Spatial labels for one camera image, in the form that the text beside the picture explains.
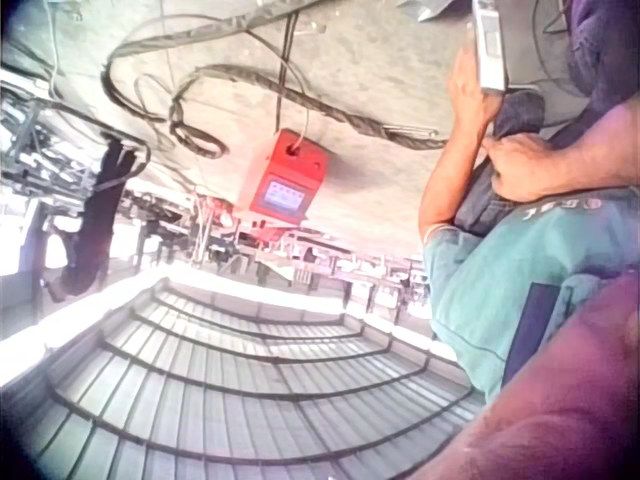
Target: green shirt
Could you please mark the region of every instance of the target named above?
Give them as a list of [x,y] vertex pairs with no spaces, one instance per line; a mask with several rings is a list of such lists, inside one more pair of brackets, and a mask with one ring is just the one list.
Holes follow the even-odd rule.
[[546,198],[518,207],[483,239],[453,226],[430,235],[433,331],[488,401],[502,387],[534,285],[559,291],[542,345],[607,279],[640,263],[639,198],[635,188]]

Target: corrugated metal roof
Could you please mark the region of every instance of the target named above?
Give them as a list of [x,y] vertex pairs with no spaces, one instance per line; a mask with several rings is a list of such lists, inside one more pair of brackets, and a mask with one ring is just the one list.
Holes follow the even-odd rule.
[[175,292],[49,379],[23,438],[65,479],[395,478],[481,408],[343,325],[265,325]]

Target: digital display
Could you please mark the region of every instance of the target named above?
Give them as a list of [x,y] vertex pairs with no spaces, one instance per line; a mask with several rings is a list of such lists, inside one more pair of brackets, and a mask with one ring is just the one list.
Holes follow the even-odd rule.
[[264,195],[264,201],[295,212],[300,208],[304,195],[299,190],[283,185],[280,182],[271,181],[267,187],[267,193]]

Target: person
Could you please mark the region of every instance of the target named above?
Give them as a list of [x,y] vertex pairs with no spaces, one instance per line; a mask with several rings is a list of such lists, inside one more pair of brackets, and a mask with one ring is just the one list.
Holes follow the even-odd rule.
[[[133,150],[123,149],[117,139],[110,139],[102,157],[96,185],[124,178],[135,164]],[[51,299],[60,303],[71,296],[82,295],[106,275],[109,249],[113,237],[113,222],[125,188],[125,181],[93,193],[85,202],[82,225],[76,233],[55,229],[61,236],[68,263],[62,273],[46,283]]]
[[[571,71],[595,76],[578,82],[592,97],[549,142],[513,136],[539,127],[534,97],[507,96],[503,106],[481,91],[471,51],[456,60],[454,129],[426,185],[419,230],[433,331],[489,404],[589,298],[640,263],[637,8],[571,3]],[[494,120],[490,160],[472,172]]]
[[637,479],[638,274],[558,334],[412,480]]

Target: wire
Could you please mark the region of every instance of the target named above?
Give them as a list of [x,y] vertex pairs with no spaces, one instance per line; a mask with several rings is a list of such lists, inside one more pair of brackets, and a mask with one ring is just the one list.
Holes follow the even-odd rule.
[[[140,105],[142,106],[142,109],[145,112],[147,112],[147,114],[148,114],[149,113],[149,109],[147,108],[147,105],[146,105],[146,103],[144,101],[144,97],[142,96],[142,91],[140,90],[140,81],[142,79],[144,79],[144,78],[147,78],[147,79],[153,81],[156,85],[158,85],[168,95],[171,95],[171,90],[169,89],[169,87],[167,87],[162,82],[162,80],[160,80],[155,75],[152,75],[150,73],[143,73],[142,75],[138,75],[136,77],[136,79],[133,82],[133,90],[134,90],[136,96],[138,97],[138,100],[140,101]],[[161,152],[171,152],[171,151],[175,150],[176,144],[171,140],[171,138],[169,138],[167,135],[162,133],[158,129],[158,127],[156,127],[155,123],[153,123],[153,122],[146,122],[146,123],[153,130],[153,133],[156,136],[156,147],[158,148],[159,151],[161,151]]]
[[66,123],[69,127],[71,127],[75,132],[79,133],[80,135],[82,135],[84,138],[86,138],[87,140],[89,140],[92,143],[95,143],[96,145],[100,145],[103,146],[105,144],[104,141],[100,141],[100,140],[96,140],[95,138],[93,138],[91,135],[89,135],[86,132],[83,132],[82,130],[80,130],[77,126],[75,126],[71,120],[69,120],[62,112],[56,111],[56,113],[58,114],[58,116],[62,119],[62,121],[64,123]]
[[182,98],[191,86],[201,78],[242,81],[274,93],[282,91],[283,98],[302,107],[316,110],[337,122],[346,123],[361,135],[385,139],[411,150],[439,150],[446,144],[446,140],[416,138],[408,136],[401,131],[389,130],[384,124],[377,120],[360,115],[352,115],[296,90],[288,87],[280,87],[278,83],[261,73],[247,67],[236,65],[209,65],[198,68],[185,77],[173,97],[173,106],[176,110],[181,112],[182,107],[180,106],[180,102]]
[[56,30],[54,20],[55,17],[51,12],[51,6],[49,0],[42,0],[44,4],[45,12],[47,13],[47,23],[49,24],[49,36],[51,37],[51,49],[53,50],[53,70],[51,72],[51,78],[49,79],[49,95],[54,100],[60,100],[56,95],[56,77],[58,76],[58,69],[60,67],[60,57],[58,55],[58,40],[56,38]]
[[557,35],[560,33],[566,33],[568,31],[567,28],[559,28],[556,30],[549,30],[549,29],[553,25],[558,23],[558,20],[560,20],[564,16],[564,14],[567,13],[567,10],[569,10],[570,6],[571,4],[567,2],[567,4],[558,12],[558,14],[546,23],[546,25],[542,28],[542,33],[546,35]]
[[123,42],[111,53],[111,58],[124,58],[168,48],[217,40],[267,25],[278,18],[282,18],[296,10],[310,7],[321,1],[323,0],[277,0],[247,14],[229,17],[211,25],[204,25],[168,35],[149,37],[143,40]]
[[571,95],[572,97],[576,97],[576,98],[584,98],[584,95],[581,95],[575,91],[571,91],[570,89],[566,88],[564,85],[562,85],[561,80],[562,79],[557,79],[555,78],[553,75],[551,75],[551,72],[549,71],[549,68],[547,67],[547,64],[544,62],[543,58],[542,58],[542,52],[540,50],[540,43],[538,41],[538,35],[537,35],[537,31],[538,31],[538,21],[536,18],[536,14],[538,13],[538,7],[540,7],[540,0],[536,0],[535,4],[533,5],[533,13],[531,15],[531,33],[533,36],[533,46],[535,48],[536,51],[536,55],[538,57],[538,61],[540,62],[540,66],[542,67],[542,70],[544,72],[544,74],[547,76],[547,78],[549,79],[549,81],[551,83],[553,83],[557,88],[559,88],[560,90],[562,90],[564,93]]
[[[307,110],[305,127],[303,130],[304,133],[303,135],[301,135],[301,138],[299,138],[296,145],[300,144],[302,138],[304,137],[304,134],[306,134],[306,130],[309,124],[309,110],[313,109],[324,114],[325,116],[333,118],[336,121],[349,124],[352,128],[354,128],[358,133],[362,135],[382,138],[413,150],[442,149],[446,144],[446,140],[438,140],[433,138],[425,139],[409,136],[406,135],[402,130],[387,129],[382,123],[372,118],[353,115],[339,108],[328,105],[320,100],[309,97],[304,91],[302,81],[298,77],[296,70],[291,67],[289,62],[284,60],[283,54],[281,52],[278,52],[275,47],[268,44],[265,40],[258,37],[254,33],[246,31],[246,29],[248,28],[265,25],[282,15],[291,13],[297,9],[309,6],[313,3],[317,3],[317,1],[319,0],[279,0],[277,2],[270,3],[264,8],[260,8],[256,12],[252,12],[251,14],[232,17],[226,20],[220,20],[205,15],[171,15],[148,20],[136,27],[132,32],[130,32],[125,40],[123,40],[123,42],[120,44],[120,46],[116,47],[116,49],[109,55],[107,64],[101,75],[103,90],[107,97],[113,103],[123,108],[131,115],[145,121],[163,123],[166,121],[163,116],[145,112],[144,109],[141,109],[139,106],[135,105],[130,99],[124,96],[122,92],[120,92],[116,88],[115,84],[111,80],[111,68],[113,66],[113,62],[118,58],[123,58],[131,55],[137,55],[166,48],[173,48],[180,45],[189,45],[206,40],[223,38],[237,33],[246,33],[254,40],[262,43],[272,53],[274,53],[274,55],[278,57],[279,61],[287,69],[287,71],[290,71],[294,75],[299,86],[299,91],[291,90],[284,85],[280,86],[278,83],[273,82],[271,79],[247,67],[239,67],[233,65],[210,65],[195,70],[180,82],[179,86],[177,87],[177,91],[173,94],[172,104],[168,115],[170,122],[170,134],[181,145],[183,145],[193,153],[204,156],[206,158],[216,159],[228,152],[228,148],[222,141],[200,129],[186,125],[183,121],[184,109],[182,106],[182,101],[184,101],[186,92],[189,90],[191,85],[193,85],[193,83],[195,83],[201,77],[219,78],[229,81],[240,80],[270,90],[280,95],[281,97],[304,107]],[[135,33],[145,28],[146,26],[159,20],[163,21],[173,18],[201,18],[213,21],[215,23],[212,25],[197,27],[187,32],[178,32],[176,34],[164,35],[162,37],[152,37],[141,41],[128,41],[133,35],[135,35]],[[215,150],[201,147],[195,142],[194,139],[215,146]]]
[[[282,43],[282,55],[280,63],[280,74],[278,76],[278,84],[284,86],[287,81],[287,69],[285,63],[289,62],[291,56],[291,47],[293,46],[293,32],[295,32],[295,25],[298,22],[298,12],[294,12],[287,17],[287,25],[284,29],[284,40]],[[276,100],[276,132],[280,130],[280,113],[282,109],[282,94],[278,94]]]
[[[146,28],[149,25],[152,25],[154,23],[157,23],[163,20],[173,20],[178,18],[196,18],[200,20],[213,21],[213,22],[221,21],[219,18],[216,18],[216,17],[210,17],[206,15],[191,15],[191,14],[176,14],[176,15],[167,15],[165,17],[155,17],[143,22],[142,24],[134,28],[125,37],[125,40],[123,40],[123,42],[126,42],[127,39],[131,38],[137,32]],[[282,60],[281,53],[274,46],[272,46],[266,40],[254,34],[253,32],[244,32],[244,33],[249,35],[251,38],[253,38],[257,42],[261,43],[276,58],[278,58],[278,61],[281,62],[281,64],[286,69],[286,71],[291,72],[294,79],[296,80],[296,83],[298,84],[298,88],[300,89],[300,91],[305,93],[304,82],[302,81],[301,75],[296,71],[295,68],[291,66],[289,62]],[[105,91],[105,94],[109,97],[109,99],[113,103],[120,106],[121,108],[123,108],[124,110],[129,112],[131,115],[135,116],[136,118],[140,118],[141,120],[144,120],[147,123],[156,124],[156,123],[163,123],[167,121],[167,119],[162,115],[149,112],[146,109],[145,105],[142,105],[142,109],[139,108],[137,105],[131,102],[131,100],[125,97],[120,91],[118,91],[110,79],[110,69],[111,69],[111,63],[108,63],[107,66],[105,67],[105,70],[102,72],[102,84],[103,84],[103,89]],[[159,83],[157,78],[154,77],[152,79],[156,81],[156,83]],[[167,91],[167,87],[164,86],[163,84],[161,84],[161,88]],[[136,93],[140,100],[140,95],[141,95],[140,91],[138,90],[138,92]],[[170,110],[170,114],[169,114],[170,119],[173,117],[173,112],[175,112],[176,117],[175,119],[170,120],[169,132],[182,146],[184,146],[185,148],[189,149],[190,151],[192,151],[197,155],[210,158],[210,159],[219,158],[228,152],[227,146],[217,138],[207,134],[206,132],[203,132],[202,130],[186,125],[183,122],[183,111],[182,111],[181,105],[172,106],[172,109]],[[303,129],[303,132],[306,132],[308,128],[309,116],[310,116],[309,110],[307,109],[306,117],[305,117],[305,126]],[[202,148],[197,143],[195,143],[191,137],[197,138],[201,141],[214,145],[216,147],[216,150],[212,151],[209,149]],[[299,145],[301,141],[302,140],[299,139],[297,142],[297,145]]]

